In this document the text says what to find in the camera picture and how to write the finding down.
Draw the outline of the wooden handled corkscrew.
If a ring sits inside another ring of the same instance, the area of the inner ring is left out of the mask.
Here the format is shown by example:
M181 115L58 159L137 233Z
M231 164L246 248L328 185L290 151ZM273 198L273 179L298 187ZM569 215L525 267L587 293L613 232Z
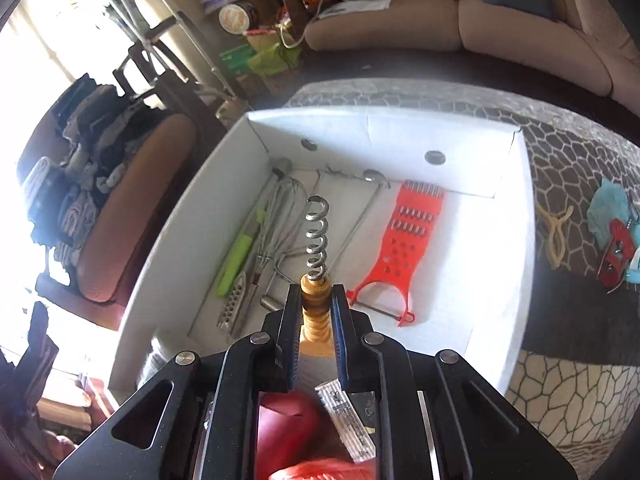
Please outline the wooden handled corkscrew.
M330 205L325 198L311 195L307 200L306 273L299 280L302 294L303 324L300 351L313 358L334 356L330 299L332 284L326 267Z

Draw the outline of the red plastic grater peeler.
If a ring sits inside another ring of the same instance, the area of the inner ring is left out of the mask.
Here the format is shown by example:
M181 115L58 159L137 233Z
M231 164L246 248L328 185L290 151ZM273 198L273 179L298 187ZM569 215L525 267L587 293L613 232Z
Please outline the red plastic grater peeler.
M346 292L351 306L367 286L384 284L396 289L404 302L398 325L414 322L410 285L427 252L444 198L445 190L439 185L413 180L401 183L374 266L362 282Z

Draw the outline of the small barcode packet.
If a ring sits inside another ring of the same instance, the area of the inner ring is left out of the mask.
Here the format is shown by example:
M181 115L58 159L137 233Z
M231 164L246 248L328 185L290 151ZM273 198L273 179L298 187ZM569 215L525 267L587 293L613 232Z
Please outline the small barcode packet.
M376 449L371 434L363 425L352 400L342 389L340 382L337 379L324 382L315 386L314 391L328 412L352 461L360 464L374 460Z

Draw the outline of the patterned table cloth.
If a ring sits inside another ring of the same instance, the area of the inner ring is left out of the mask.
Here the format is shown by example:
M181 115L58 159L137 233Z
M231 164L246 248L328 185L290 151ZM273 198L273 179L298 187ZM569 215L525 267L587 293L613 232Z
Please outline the patterned table cloth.
M498 120L523 133L535 204L570 205L567 254L552 270L536 213L532 303L506 398L582 479L639 474L639 289L610 294L597 279L601 253L587 209L607 178L639 209L639 149L583 114L526 96L464 84L352 79L307 84L292 107L388 106Z

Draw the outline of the yellow wishbone tool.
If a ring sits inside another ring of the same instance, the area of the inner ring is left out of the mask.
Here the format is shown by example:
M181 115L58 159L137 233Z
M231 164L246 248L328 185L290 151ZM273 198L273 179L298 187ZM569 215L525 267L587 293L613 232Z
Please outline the yellow wishbone tool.
M547 228L544 251L546 252L548 263L552 270L558 270L567 254L567 238L563 229L574 212L574 206L568 206L562 214L552 214L540 203L536 203L535 207L538 218L544 222Z

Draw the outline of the red can opener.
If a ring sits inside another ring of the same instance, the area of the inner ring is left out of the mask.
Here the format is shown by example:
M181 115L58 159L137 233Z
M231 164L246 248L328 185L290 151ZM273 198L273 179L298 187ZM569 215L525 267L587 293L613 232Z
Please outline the red can opener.
M605 246L597 279L607 292L614 292L626 278L636 245L630 232L630 222L613 219L610 222L610 239Z

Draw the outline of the metal whisk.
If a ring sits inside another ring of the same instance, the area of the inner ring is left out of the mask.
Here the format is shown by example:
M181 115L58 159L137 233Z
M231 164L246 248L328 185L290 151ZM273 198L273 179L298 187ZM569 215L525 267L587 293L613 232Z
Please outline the metal whisk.
M227 306L230 313L227 321L230 336L239 336L245 324L248 310L256 295L262 274L274 259L288 231L294 226L292 219L294 208L298 202L298 194L303 185L292 176L291 159L281 157L273 159L271 176L266 185L266 196L261 198L256 207L258 231L243 269L233 284L232 292L237 292Z

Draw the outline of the brown sofa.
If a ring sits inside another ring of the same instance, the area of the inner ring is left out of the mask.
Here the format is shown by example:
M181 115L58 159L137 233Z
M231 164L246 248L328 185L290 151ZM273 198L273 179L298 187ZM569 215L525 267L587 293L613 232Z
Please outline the brown sofa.
M556 21L482 0L352 0L306 30L315 51L465 50L639 109L639 0L551 0Z

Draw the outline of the green handled grater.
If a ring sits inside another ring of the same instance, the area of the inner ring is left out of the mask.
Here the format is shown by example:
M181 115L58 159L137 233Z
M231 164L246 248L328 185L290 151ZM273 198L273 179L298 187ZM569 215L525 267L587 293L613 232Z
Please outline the green handled grater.
M217 327L229 335L233 334L240 317L250 271L255 262L255 245L264 224L264 217L265 211L262 208L257 208L250 215L228 252L214 288L215 296L224 300Z

